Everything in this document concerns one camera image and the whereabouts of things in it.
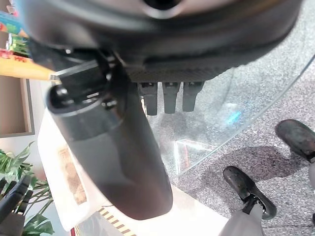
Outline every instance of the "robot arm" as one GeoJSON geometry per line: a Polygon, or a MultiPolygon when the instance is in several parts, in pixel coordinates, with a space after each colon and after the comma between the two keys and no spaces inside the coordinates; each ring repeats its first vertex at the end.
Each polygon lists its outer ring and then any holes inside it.
{"type": "Polygon", "coordinates": [[[59,71],[47,106],[100,191],[123,213],[168,212],[172,191],[143,113],[193,111],[206,80],[268,53],[302,0],[17,0],[33,60],[59,71]]]}

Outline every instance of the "person's leg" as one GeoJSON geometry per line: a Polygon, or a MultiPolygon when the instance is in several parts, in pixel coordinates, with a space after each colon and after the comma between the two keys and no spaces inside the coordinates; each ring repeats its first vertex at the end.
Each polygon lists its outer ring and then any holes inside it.
{"type": "Polygon", "coordinates": [[[280,121],[275,127],[276,135],[296,153],[310,162],[309,179],[315,189],[315,132],[294,119],[280,121]]]}
{"type": "Polygon", "coordinates": [[[277,213],[276,206],[237,167],[226,167],[223,176],[240,196],[244,208],[232,215],[220,236],[264,236],[261,219],[272,219],[277,213]]]}

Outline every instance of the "black shoe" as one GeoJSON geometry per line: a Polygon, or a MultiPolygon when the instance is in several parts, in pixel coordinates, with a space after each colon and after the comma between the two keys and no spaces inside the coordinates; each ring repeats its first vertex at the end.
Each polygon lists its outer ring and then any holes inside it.
{"type": "Polygon", "coordinates": [[[262,218],[270,220],[277,214],[276,206],[257,188],[254,181],[235,166],[228,166],[223,171],[226,182],[237,192],[241,200],[246,203],[251,196],[257,197],[264,206],[262,218]]]}
{"type": "Polygon", "coordinates": [[[315,162],[315,133],[305,124],[286,119],[277,124],[275,131],[293,152],[311,163],[315,162]]]}

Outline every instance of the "potted plant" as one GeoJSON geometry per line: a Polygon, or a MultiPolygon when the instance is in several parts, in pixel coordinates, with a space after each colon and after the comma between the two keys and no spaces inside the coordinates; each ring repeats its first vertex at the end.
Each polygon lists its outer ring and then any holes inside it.
{"type": "Polygon", "coordinates": [[[52,235],[54,233],[51,222],[43,216],[43,213],[48,206],[53,202],[51,191],[47,180],[39,180],[32,172],[33,165],[25,162],[30,155],[29,145],[18,155],[11,152],[4,152],[0,149],[0,174],[3,174],[7,182],[13,180],[19,181],[25,175],[31,176],[30,190],[34,191],[29,206],[25,215],[29,212],[31,207],[37,203],[47,201],[42,209],[29,220],[26,220],[22,236],[40,236],[43,233],[52,235]]]}

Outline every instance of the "glass tabletop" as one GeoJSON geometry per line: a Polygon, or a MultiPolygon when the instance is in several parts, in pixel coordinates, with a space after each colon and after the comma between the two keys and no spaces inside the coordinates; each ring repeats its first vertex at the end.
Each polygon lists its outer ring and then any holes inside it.
{"type": "Polygon", "coordinates": [[[291,34],[267,55],[206,81],[193,112],[165,114],[158,88],[158,114],[147,116],[170,178],[189,170],[248,127],[303,74],[315,54],[315,1],[304,2],[291,34]]]}

